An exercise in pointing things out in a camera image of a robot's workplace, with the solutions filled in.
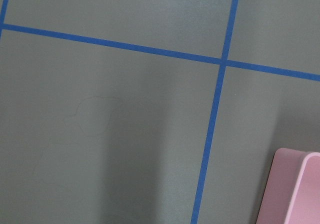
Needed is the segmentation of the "pink plastic bin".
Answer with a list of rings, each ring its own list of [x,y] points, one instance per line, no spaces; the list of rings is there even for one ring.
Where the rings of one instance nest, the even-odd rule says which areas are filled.
[[[320,222],[320,154],[288,148],[273,157],[258,224]]]

